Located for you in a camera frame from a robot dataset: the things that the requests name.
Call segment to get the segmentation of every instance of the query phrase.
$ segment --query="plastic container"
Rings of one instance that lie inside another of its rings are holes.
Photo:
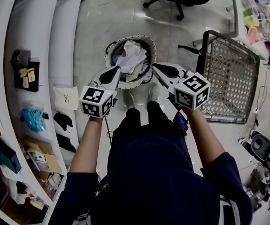
[[[131,82],[125,82],[120,80],[118,83],[118,88],[121,89],[132,89],[140,86],[141,84],[149,83],[153,76],[152,65],[156,63],[157,57],[155,43],[150,37],[145,35],[125,37],[110,43],[106,48],[105,64],[107,68],[110,66],[115,66],[112,61],[112,56],[114,52],[121,46],[121,44],[125,43],[127,40],[133,40],[137,43],[140,43],[140,45],[147,51],[146,56],[150,66],[145,74],[140,75],[138,78]]]

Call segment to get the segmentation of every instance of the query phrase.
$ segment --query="white table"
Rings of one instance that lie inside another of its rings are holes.
[[[241,0],[232,0],[233,6],[227,7],[227,10],[234,10],[234,18],[235,18],[235,31],[224,34],[233,40],[243,42],[250,50],[256,53],[261,60],[268,60],[270,56],[270,52],[266,49],[264,41],[257,42],[255,44],[251,44],[247,39],[247,30],[244,25],[244,6],[241,3]],[[198,46],[202,44],[202,39],[195,40],[193,42],[194,46]]]

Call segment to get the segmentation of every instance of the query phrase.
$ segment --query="blue cloth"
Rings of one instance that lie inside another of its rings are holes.
[[[202,172],[204,178],[194,173],[180,136],[130,136],[111,149],[100,183],[96,174],[68,173],[49,224],[217,225],[220,195],[236,202],[241,225],[250,224],[251,203],[234,158],[226,152]]]

